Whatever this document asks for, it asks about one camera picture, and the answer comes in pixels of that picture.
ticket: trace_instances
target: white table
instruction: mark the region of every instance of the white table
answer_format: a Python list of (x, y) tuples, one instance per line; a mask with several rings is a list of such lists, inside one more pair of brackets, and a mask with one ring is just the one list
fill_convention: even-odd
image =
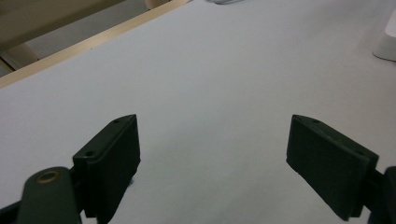
[(371, 52), (391, 6), (195, 0), (4, 87), (0, 206), (136, 113), (142, 163), (112, 223), (343, 223), (286, 164), (290, 118), (396, 163), (396, 66)]

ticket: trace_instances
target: white surface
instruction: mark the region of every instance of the white surface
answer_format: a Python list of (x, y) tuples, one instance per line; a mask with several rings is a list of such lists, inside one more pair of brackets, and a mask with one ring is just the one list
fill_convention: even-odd
[(396, 9), (393, 10), (387, 26), (378, 39), (374, 55), (378, 58), (396, 61)]
[(396, 163), (396, 66), (371, 52), (388, 6), (195, 0), (1, 89), (0, 205), (136, 113), (142, 163), (112, 223), (343, 223), (286, 164), (290, 118)]

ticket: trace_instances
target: white object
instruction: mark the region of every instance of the white object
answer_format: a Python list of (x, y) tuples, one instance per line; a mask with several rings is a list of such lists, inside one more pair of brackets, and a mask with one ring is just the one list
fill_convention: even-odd
[(381, 59), (396, 61), (396, 8), (379, 37), (373, 54)]

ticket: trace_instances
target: wooden edge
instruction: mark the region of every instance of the wooden edge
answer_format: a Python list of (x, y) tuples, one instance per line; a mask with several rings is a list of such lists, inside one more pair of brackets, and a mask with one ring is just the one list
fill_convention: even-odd
[(160, 7), (156, 7), (146, 13), (143, 13), (137, 17), (134, 17), (128, 21), (125, 21), (115, 27), (112, 27), (98, 35), (94, 35), (86, 40), (83, 40), (77, 43), (74, 46), (71, 46), (67, 49), (63, 49), (57, 53), (50, 55), (47, 58), (44, 58), (36, 63), (29, 64), (15, 72), (7, 74), (3, 77), (0, 77), (0, 89), (11, 85), (17, 81), (20, 81), (26, 77), (29, 77), (39, 71), (42, 71), (46, 68), (49, 68), (57, 63), (63, 62), (73, 56), (76, 56), (86, 50), (95, 48), (108, 40), (113, 39), (114, 37), (124, 34), (125, 32), (134, 29), (135, 27), (147, 22), (151, 21), (161, 15), (181, 7), (185, 5), (188, 0), (173, 0), (169, 3), (166, 3)]

